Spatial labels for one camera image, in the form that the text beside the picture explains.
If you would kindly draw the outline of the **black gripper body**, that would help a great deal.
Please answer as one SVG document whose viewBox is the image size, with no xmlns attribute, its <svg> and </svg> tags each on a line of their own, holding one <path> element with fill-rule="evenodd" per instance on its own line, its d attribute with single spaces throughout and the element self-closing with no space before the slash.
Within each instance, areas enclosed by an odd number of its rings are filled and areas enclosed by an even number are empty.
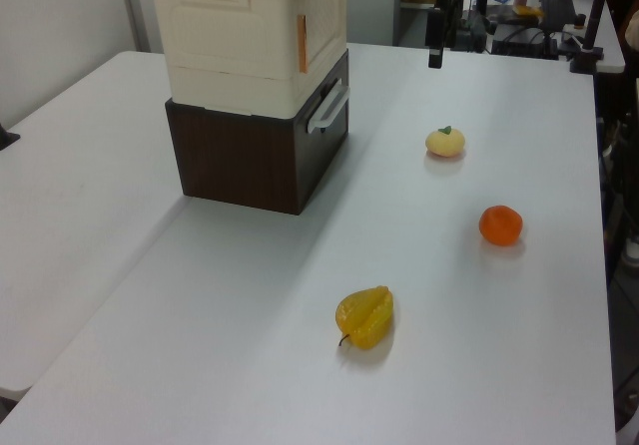
<svg viewBox="0 0 639 445">
<path fill-rule="evenodd" d="M 430 8 L 426 13 L 424 46 L 427 49 L 439 50 L 444 41 L 444 11 Z"/>
</svg>

